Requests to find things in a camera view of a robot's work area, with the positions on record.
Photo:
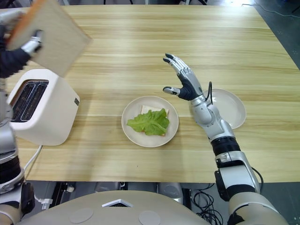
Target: white toaster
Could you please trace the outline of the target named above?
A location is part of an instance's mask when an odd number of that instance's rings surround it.
[[[48,69],[26,72],[11,91],[11,126],[16,136],[39,145],[59,145],[73,125],[79,96],[65,79]]]

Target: bread slice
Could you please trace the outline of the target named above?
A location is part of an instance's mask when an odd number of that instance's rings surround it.
[[[162,110],[162,108],[155,108],[155,107],[148,106],[148,105],[142,105],[141,114],[145,114],[145,113],[149,112],[149,110],[154,112],[154,111],[160,111],[160,110]],[[167,117],[168,117],[169,110],[165,109],[165,112],[167,113]]]

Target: cutting board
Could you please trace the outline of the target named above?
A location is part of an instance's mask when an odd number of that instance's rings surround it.
[[[32,60],[62,77],[91,41],[56,0],[35,1],[12,31],[7,48],[19,48],[35,30],[43,31],[42,48]]]

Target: toaster cord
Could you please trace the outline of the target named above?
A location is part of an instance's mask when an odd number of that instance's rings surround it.
[[[28,161],[28,163],[26,163],[26,165],[24,166],[24,171],[26,171],[27,167],[32,163],[33,160],[36,159],[36,157],[39,155],[39,153],[42,150],[42,145],[40,145],[36,151],[36,153],[34,153],[34,155],[31,157],[31,159]]]
[[[28,168],[28,166],[38,157],[39,153],[42,150],[42,145],[40,145],[36,151],[36,153],[34,153],[34,155],[31,157],[31,159],[28,161],[28,163],[26,163],[26,165],[24,166],[24,171]],[[52,204],[53,199],[50,198],[38,198],[36,195],[34,195],[34,198],[36,201],[38,201],[39,203],[42,204],[42,210],[46,210],[49,208],[50,204]]]

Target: white power cable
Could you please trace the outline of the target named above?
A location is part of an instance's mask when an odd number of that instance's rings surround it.
[[[278,14],[278,15],[280,15],[280,16],[283,16],[283,17],[300,18],[300,16],[296,16],[296,15],[284,15],[284,14],[281,14],[281,13],[276,12],[276,11],[267,10],[267,9],[265,9],[262,5],[257,4],[256,1],[254,1],[254,2],[255,2],[255,4],[242,4],[242,6],[244,6],[244,5],[245,5],[245,6],[259,6],[259,7],[261,7],[264,11],[269,12],[269,13],[276,13],[276,14]]]
[[[36,153],[34,153],[34,155],[31,157],[31,159],[28,161],[28,163],[26,163],[26,165],[24,166],[24,171],[27,169],[27,167],[30,165],[30,163],[32,163],[33,160],[35,160],[35,158],[38,156],[38,154],[41,152],[42,150],[42,145],[40,145],[36,151]]]
[[[31,159],[28,161],[28,163],[26,163],[26,165],[24,166],[24,171],[27,169],[27,167],[36,159],[36,157],[39,155],[39,153],[42,150],[42,145],[40,145],[36,151],[36,153],[34,153],[34,155],[31,157]],[[53,199],[49,199],[49,198],[38,198],[36,195],[34,195],[35,200],[37,200],[39,203],[42,204],[42,210],[46,210],[49,208],[50,204],[52,204]]]

